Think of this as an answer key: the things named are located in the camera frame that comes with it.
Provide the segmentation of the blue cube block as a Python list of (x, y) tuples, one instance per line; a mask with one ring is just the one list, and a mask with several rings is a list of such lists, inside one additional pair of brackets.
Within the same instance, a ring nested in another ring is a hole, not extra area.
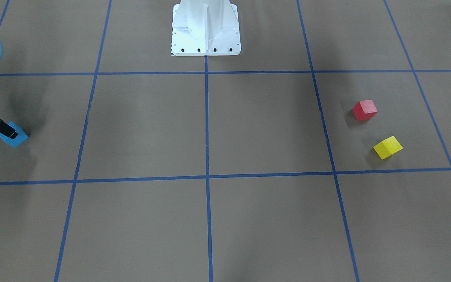
[(16, 148), (29, 138), (24, 130), (20, 126), (16, 125), (16, 123), (11, 121), (8, 123), (8, 125), (16, 130), (17, 133), (17, 136), (14, 139), (11, 139), (10, 137), (7, 137), (4, 134), (0, 133), (0, 138), (8, 145)]

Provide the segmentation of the red cube block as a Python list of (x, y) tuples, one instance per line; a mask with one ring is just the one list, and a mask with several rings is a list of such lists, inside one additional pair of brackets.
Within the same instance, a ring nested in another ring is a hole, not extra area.
[(375, 103), (371, 99), (357, 102), (352, 111), (358, 121), (370, 120), (378, 113)]

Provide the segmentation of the yellow cube block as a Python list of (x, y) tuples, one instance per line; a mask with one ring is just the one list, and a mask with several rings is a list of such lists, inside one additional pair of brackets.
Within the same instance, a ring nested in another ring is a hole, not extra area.
[(390, 136), (387, 139), (380, 141), (373, 147), (373, 150), (377, 153), (380, 159), (386, 159), (401, 151), (402, 149), (402, 145), (399, 143), (395, 136)]

